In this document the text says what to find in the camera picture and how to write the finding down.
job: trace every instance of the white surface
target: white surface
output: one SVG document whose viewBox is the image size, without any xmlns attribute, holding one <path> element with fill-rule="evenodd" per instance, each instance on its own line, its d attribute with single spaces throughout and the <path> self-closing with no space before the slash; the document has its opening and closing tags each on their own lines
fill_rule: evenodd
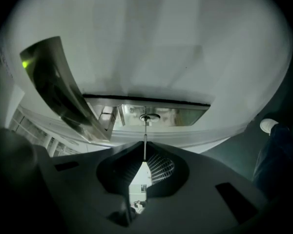
<svg viewBox="0 0 293 234">
<path fill-rule="evenodd" d="M 210 103 L 191 127 L 148 129 L 158 142 L 196 152 L 244 131 L 280 85 L 293 46 L 270 0 L 22 0 L 3 33 L 26 93 L 22 107 L 59 120 L 19 54 L 60 36 L 83 93 Z M 143 131 L 116 128 L 110 145 L 142 139 Z"/>
</svg>

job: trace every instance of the person's leg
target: person's leg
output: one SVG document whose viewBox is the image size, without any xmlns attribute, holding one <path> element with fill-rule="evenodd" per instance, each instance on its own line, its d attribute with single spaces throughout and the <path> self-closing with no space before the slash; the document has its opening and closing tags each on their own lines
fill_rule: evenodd
<svg viewBox="0 0 293 234">
<path fill-rule="evenodd" d="M 253 182 L 268 199 L 273 199 L 291 182 L 292 172 L 293 138 L 288 127 L 276 124 L 258 155 Z"/>
</svg>

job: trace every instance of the person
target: person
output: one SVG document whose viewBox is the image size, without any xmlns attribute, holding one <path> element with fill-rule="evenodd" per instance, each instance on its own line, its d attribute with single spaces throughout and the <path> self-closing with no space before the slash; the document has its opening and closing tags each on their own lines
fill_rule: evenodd
<svg viewBox="0 0 293 234">
<path fill-rule="evenodd" d="M 286 125 L 270 118 L 260 128 L 270 138 L 258 155 L 253 183 L 272 200 L 293 185 L 293 137 Z"/>
</svg>

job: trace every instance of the jeans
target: jeans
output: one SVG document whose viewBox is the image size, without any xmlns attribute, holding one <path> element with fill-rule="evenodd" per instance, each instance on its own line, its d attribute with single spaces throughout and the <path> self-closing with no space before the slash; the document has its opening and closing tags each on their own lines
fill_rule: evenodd
<svg viewBox="0 0 293 234">
<path fill-rule="evenodd" d="M 288 127 L 277 124 L 258 155 L 253 183 L 271 200 L 293 183 L 293 137 Z"/>
</svg>

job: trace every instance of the sneaker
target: sneaker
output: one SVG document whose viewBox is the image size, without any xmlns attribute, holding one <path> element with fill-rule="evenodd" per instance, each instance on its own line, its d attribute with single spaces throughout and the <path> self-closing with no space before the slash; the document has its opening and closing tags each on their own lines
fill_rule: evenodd
<svg viewBox="0 0 293 234">
<path fill-rule="evenodd" d="M 276 124 L 278 124 L 278 122 L 273 119 L 263 119 L 260 122 L 259 126 L 260 126 L 261 130 L 263 130 L 265 133 L 270 135 L 272 128 Z"/>
</svg>

